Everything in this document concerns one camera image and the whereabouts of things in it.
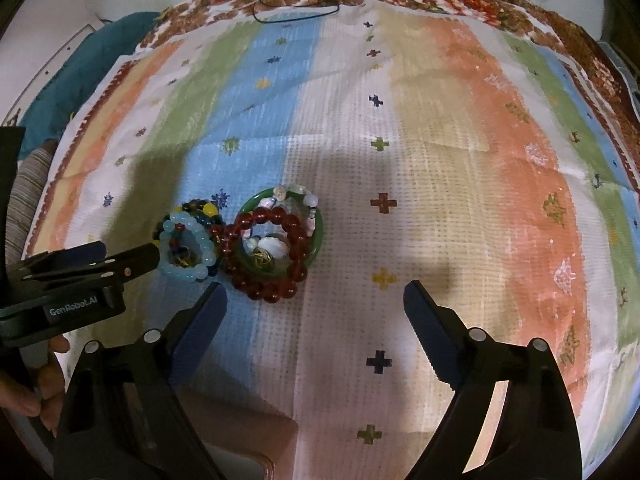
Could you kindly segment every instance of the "striped fabric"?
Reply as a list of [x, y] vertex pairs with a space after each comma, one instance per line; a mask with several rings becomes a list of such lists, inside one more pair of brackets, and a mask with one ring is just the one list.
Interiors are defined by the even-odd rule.
[[[62, 139], [28, 252], [115, 253], [192, 198], [224, 194], [232, 221], [302, 184], [325, 225], [308, 279], [272, 306], [220, 276], [228, 314], [194, 388], [295, 420], [296, 480], [402, 479], [452, 396], [402, 310], [418, 279], [497, 340], [548, 341], [589, 470], [638, 405], [638, 175], [619, 133], [571, 59], [470, 17], [368, 1], [220, 21], [116, 64]], [[205, 286], [128, 283], [126, 314], [73, 334], [67, 371]]]
[[20, 261], [33, 216], [47, 183], [55, 149], [55, 142], [46, 142], [33, 150], [18, 168], [6, 213], [4, 260], [7, 265]]

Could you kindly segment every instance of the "screw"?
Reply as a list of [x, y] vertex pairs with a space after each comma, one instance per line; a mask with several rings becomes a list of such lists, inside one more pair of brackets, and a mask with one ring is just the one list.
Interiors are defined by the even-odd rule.
[[100, 348], [100, 343], [97, 341], [89, 341], [84, 345], [84, 351], [88, 354], [94, 353], [98, 348]]
[[484, 341], [486, 339], [486, 332], [481, 328], [472, 328], [469, 330], [469, 337], [474, 341]]
[[540, 339], [539, 337], [537, 337], [533, 340], [533, 348], [540, 352], [544, 352], [547, 348], [549, 348], [549, 346], [546, 344], [546, 341], [544, 339]]
[[146, 343], [155, 343], [156, 341], [158, 341], [158, 339], [160, 339], [161, 335], [162, 334], [159, 330], [149, 330], [148, 332], [145, 332], [143, 338]]

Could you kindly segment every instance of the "finger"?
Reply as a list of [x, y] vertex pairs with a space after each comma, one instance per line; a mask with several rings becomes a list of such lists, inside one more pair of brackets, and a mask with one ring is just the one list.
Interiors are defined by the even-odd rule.
[[69, 352], [71, 345], [69, 344], [69, 341], [67, 341], [66, 338], [62, 334], [60, 334], [50, 339], [49, 348], [54, 352], [64, 354], [66, 352]]
[[50, 399], [65, 391], [65, 377], [56, 356], [49, 353], [49, 363], [38, 370], [38, 386], [43, 399]]
[[42, 403], [40, 420], [49, 431], [53, 432], [54, 436], [57, 433], [64, 400], [65, 394], [64, 392], [60, 392]]
[[26, 416], [40, 413], [40, 402], [35, 394], [3, 371], [0, 371], [0, 406]]

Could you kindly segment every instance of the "pillow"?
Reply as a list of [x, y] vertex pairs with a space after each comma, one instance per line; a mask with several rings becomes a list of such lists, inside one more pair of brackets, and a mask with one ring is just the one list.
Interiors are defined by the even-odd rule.
[[20, 126], [27, 131], [18, 160], [47, 139], [60, 140], [69, 117], [94, 93], [116, 60], [133, 53], [157, 16], [157, 12], [136, 12], [84, 38], [24, 113]]
[[49, 167], [57, 142], [50, 140], [33, 150], [24, 159], [15, 176], [6, 212], [4, 261], [7, 265], [19, 262], [29, 235], [42, 190], [47, 183]]

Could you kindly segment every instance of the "red bead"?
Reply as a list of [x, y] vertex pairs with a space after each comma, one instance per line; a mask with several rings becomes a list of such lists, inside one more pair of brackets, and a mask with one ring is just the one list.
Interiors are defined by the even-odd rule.
[[257, 224], [266, 224], [269, 221], [269, 210], [265, 207], [257, 207], [253, 212], [254, 221]]
[[225, 232], [225, 228], [222, 225], [219, 224], [213, 224], [210, 228], [209, 228], [209, 234], [211, 236], [221, 236], [222, 233]]
[[225, 260], [224, 269], [227, 274], [235, 274], [240, 270], [240, 264], [235, 258], [227, 258]]
[[304, 243], [294, 245], [289, 251], [289, 258], [292, 262], [304, 262], [308, 257], [309, 247]]
[[236, 225], [238, 225], [242, 231], [251, 229], [254, 225], [254, 216], [251, 213], [240, 213], [236, 217]]
[[287, 215], [287, 212], [284, 211], [280, 206], [274, 207], [271, 211], [269, 211], [269, 220], [274, 225], [282, 224], [284, 217]]
[[285, 300], [290, 300], [290, 298], [293, 298], [296, 295], [297, 291], [298, 286], [296, 285], [296, 282], [294, 282], [290, 278], [284, 278], [278, 285], [278, 293]]
[[291, 213], [285, 216], [282, 220], [282, 228], [286, 233], [291, 231], [293, 227], [299, 226], [299, 225], [300, 225], [300, 220], [298, 220], [297, 216], [292, 215]]
[[231, 248], [229, 242], [225, 241], [220, 244], [220, 256], [222, 256], [223, 258], [228, 258], [233, 254], [233, 252], [234, 250]]
[[233, 285], [237, 290], [246, 290], [249, 285], [249, 278], [242, 272], [238, 272], [237, 274], [234, 274], [231, 279], [231, 285]]
[[253, 282], [246, 288], [246, 294], [250, 300], [258, 301], [264, 294], [264, 285], [260, 282]]
[[225, 226], [225, 236], [229, 241], [238, 240], [240, 237], [240, 227], [237, 224], [227, 224]]
[[264, 286], [264, 291], [262, 292], [262, 298], [267, 303], [277, 303], [280, 299], [280, 294], [278, 293], [278, 284], [277, 283], [267, 283]]
[[299, 245], [306, 243], [306, 230], [300, 225], [293, 226], [290, 231], [287, 233], [287, 238], [292, 245]]
[[306, 267], [301, 263], [293, 263], [287, 267], [287, 276], [289, 276], [294, 282], [304, 282], [306, 279]]

